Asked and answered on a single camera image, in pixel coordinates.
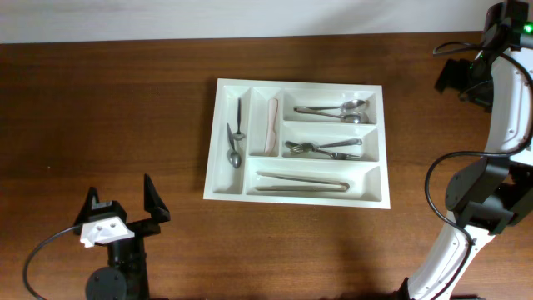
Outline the small teaspoon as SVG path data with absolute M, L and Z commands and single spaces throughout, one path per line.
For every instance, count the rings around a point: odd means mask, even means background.
M 241 141 L 246 135 L 241 131 L 242 124 L 242 99 L 237 99 L 237 131 L 232 134 L 232 138 L 236 141 Z
M 228 140 L 228 144 L 230 147 L 228 151 L 228 161 L 234 168 L 239 168 L 242 164 L 242 157 L 235 147 L 235 141 L 232 136 L 232 130 L 228 123 L 226 124 L 226 129 L 227 129 L 227 140 Z

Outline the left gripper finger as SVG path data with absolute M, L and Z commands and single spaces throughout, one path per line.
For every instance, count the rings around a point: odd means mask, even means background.
M 143 178 L 143 193 L 144 210 L 151 215 L 151 219 L 158 223 L 169 222 L 171 220 L 170 212 L 147 173 L 144 174 Z
M 96 213 L 93 210 L 93 205 L 99 204 L 99 197 L 97 194 L 97 189 L 95 187 L 90 187 L 87 192 L 82 208 L 77 215 L 77 225 L 93 222 L 96 220 Z

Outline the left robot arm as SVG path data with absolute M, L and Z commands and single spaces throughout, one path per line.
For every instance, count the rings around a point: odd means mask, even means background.
M 90 187 L 74 222 L 74 233 L 85 248 L 107 248 L 107 265 L 87 280 L 87 299 L 148 299 L 147 253 L 144 239 L 158 235 L 170 212 L 148 174 L 143 178 L 143 207 L 150 217 L 127 221 L 117 201 L 102 202 L 97 189 Z

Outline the steel fork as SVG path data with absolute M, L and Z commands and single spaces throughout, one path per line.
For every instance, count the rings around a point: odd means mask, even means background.
M 290 149 L 291 153 L 306 153 L 321 148 L 336 148 L 353 145 L 362 145 L 362 140 L 360 138 L 352 138 L 340 142 L 332 142 L 321 145 L 317 145 L 312 142 L 296 143 L 291 141 L 285 141 L 285 146 Z
M 326 150 L 321 150 L 317 145 L 313 143 L 295 143 L 291 141 L 286 141 L 285 146 L 289 148 L 291 154 L 303 154 L 303 153 L 319 153 L 327 155 L 329 158 L 334 160 L 350 160 L 358 161 L 361 159 L 360 156 L 355 154 L 348 154 L 343 152 L 330 152 Z

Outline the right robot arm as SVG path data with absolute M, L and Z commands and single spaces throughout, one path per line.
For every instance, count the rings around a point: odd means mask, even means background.
M 462 102 L 491 114 L 483 151 L 450 152 L 476 161 L 455 173 L 445 195 L 446 212 L 428 205 L 444 226 L 426 261 L 404 279 L 393 299 L 451 299 L 476 254 L 496 235 L 532 211 L 532 21 L 526 1 L 491 6 L 481 41 L 454 42 L 455 53 L 475 51 L 469 61 L 448 60 L 435 89 L 458 91 Z

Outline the pink plastic knife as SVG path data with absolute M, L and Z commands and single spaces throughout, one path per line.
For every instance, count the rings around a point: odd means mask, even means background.
M 276 116 L 278 110 L 278 100 L 272 98 L 269 100 L 268 105 L 268 119 L 267 119 L 267 129 L 266 129 L 266 143 L 264 147 L 264 153 L 270 155 L 273 151 L 276 144 Z

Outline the steel tablespoon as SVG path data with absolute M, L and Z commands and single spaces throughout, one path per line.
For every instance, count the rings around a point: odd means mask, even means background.
M 309 107 L 301 107 L 297 106 L 293 108 L 293 111 L 300 114 L 310 114 L 310 115 L 317 115 L 317 116 L 323 116 L 323 117 L 329 117 L 329 118 L 336 118 L 339 119 L 342 123 L 355 123 L 355 124 L 367 124 L 369 123 L 370 119 L 368 116 L 363 112 L 355 112 L 352 114 L 330 114 L 326 112 L 320 112 L 318 110 L 313 110 Z
M 359 113 L 364 112 L 367 109 L 368 104 L 369 102 L 367 100 L 354 99 L 346 101 L 339 106 L 310 107 L 310 109 L 317 111 L 339 110 L 341 113 Z

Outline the long metal tongs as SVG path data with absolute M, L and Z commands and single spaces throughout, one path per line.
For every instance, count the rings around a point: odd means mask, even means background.
M 273 172 L 258 172 L 257 175 L 263 178 L 274 178 L 281 181 L 296 182 L 296 185 L 270 185 L 256 186 L 257 191 L 263 192 L 325 192 L 343 193 L 347 192 L 351 185 L 348 182 L 324 179 L 319 177 L 305 177 L 297 175 L 279 174 Z

